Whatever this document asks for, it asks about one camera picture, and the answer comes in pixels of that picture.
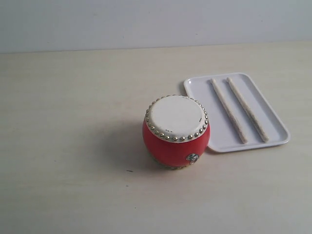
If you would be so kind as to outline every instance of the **white drum head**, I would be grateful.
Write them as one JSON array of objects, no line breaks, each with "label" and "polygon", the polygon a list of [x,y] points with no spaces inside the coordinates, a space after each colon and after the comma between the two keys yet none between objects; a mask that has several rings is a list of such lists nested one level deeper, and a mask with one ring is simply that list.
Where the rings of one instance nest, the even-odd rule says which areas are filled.
[{"label": "white drum head", "polygon": [[152,104],[147,111],[150,130],[160,138],[185,142],[199,137],[207,129],[207,112],[188,97],[168,96]]}]

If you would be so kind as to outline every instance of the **metal emblem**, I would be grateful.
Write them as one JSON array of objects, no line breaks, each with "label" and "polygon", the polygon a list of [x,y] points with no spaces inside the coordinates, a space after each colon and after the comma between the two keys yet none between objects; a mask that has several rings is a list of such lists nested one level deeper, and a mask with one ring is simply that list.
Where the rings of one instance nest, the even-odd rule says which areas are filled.
[{"label": "metal emblem", "polygon": [[197,154],[190,154],[186,157],[186,160],[190,161],[190,165],[193,165],[196,163],[196,161],[199,159],[199,156]]}]

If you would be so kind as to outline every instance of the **white tray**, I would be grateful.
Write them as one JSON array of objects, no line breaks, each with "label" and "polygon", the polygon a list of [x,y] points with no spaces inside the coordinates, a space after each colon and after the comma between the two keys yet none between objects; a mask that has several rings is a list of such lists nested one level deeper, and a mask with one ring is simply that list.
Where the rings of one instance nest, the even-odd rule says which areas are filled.
[{"label": "white tray", "polygon": [[[247,101],[249,107],[261,123],[269,141],[263,142],[252,125],[238,99],[226,82],[230,77]],[[231,124],[210,80],[214,78],[223,92],[227,104],[241,124],[248,142],[243,144]],[[211,125],[211,138],[208,147],[216,152],[232,152],[270,147],[285,144],[290,140],[290,133],[265,100],[251,78],[243,73],[222,74],[216,76],[194,77],[184,81],[184,87],[190,98],[198,100],[206,109]]]}]

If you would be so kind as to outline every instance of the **red drum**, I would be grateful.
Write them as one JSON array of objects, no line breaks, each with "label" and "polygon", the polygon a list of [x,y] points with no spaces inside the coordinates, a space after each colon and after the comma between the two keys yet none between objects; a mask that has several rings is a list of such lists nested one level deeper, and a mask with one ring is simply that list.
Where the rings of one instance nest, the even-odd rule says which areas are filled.
[{"label": "red drum", "polygon": [[184,96],[152,102],[143,122],[143,139],[154,159],[179,169],[194,164],[205,151],[210,125],[205,108]]}]

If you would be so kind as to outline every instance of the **tabletop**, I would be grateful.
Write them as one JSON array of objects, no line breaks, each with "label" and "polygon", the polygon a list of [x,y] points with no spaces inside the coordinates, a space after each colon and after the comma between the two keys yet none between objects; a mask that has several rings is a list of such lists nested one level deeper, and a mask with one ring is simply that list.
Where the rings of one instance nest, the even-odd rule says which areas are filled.
[{"label": "tabletop", "polygon": [[[243,72],[289,143],[160,168],[145,110],[190,77]],[[0,233],[305,234],[312,42],[0,55]]]}]

